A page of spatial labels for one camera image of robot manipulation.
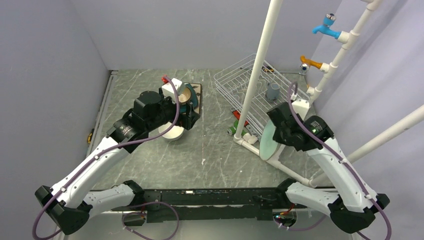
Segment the blue patterned mug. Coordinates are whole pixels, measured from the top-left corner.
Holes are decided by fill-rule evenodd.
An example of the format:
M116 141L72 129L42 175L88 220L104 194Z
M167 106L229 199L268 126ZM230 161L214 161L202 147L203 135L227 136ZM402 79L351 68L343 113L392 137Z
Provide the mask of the blue patterned mug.
M265 93L265 99L268 102L273 102L278 99L279 95L280 95L280 86L275 82L268 83L266 93Z

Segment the mint green flower plate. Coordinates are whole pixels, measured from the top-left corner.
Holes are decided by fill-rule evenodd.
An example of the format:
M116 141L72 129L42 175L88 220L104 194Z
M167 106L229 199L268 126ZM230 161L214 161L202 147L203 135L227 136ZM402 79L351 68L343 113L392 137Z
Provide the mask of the mint green flower plate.
M280 144L273 139L275 133L276 127L269 120L263 129L259 144L259 157L264 161L270 159L279 149Z

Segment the white ceramic bowl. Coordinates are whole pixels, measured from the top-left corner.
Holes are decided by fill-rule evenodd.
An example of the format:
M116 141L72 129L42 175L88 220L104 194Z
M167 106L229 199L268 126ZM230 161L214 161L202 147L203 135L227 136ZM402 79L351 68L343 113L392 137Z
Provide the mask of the white ceramic bowl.
M169 125L162 125L158 128L158 132L161 134L169 128ZM178 140L184 133L184 128L181 126L173 126L167 133L163 134L162 137L169 141Z

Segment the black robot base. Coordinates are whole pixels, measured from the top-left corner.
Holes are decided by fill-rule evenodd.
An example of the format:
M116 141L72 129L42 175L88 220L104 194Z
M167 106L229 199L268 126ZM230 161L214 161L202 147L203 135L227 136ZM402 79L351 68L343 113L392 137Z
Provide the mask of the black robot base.
M305 206L293 204L275 187L146 189L144 201L117 207L118 211L143 211L147 223L162 223L180 219L272 221L285 212L293 216Z

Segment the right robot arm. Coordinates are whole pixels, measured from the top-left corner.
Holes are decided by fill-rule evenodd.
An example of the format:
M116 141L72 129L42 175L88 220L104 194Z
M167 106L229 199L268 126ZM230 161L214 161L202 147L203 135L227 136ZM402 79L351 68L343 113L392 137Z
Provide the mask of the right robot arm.
M294 147L305 152L327 175L337 192L325 192L289 178L276 188L276 203L312 208L328 216L343 232L359 233L368 228L380 213L387 225L386 238L392 234L388 217L383 212L390 203L386 194L376 193L359 176L347 160L334 132L319 116L302 120L292 102L282 102L268 110L271 143Z

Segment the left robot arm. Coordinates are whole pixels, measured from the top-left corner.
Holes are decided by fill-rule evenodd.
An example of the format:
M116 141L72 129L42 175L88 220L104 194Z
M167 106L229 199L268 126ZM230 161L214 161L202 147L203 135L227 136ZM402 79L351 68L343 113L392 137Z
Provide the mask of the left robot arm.
M145 192L135 181L103 191L94 191L93 186L139 145L150 141L150 132L167 123L190 130L199 118L198 104L176 104L161 91L142 92L78 167L53 186L36 190L43 212L65 235L71 235L102 212L119 207L139 209L145 203Z

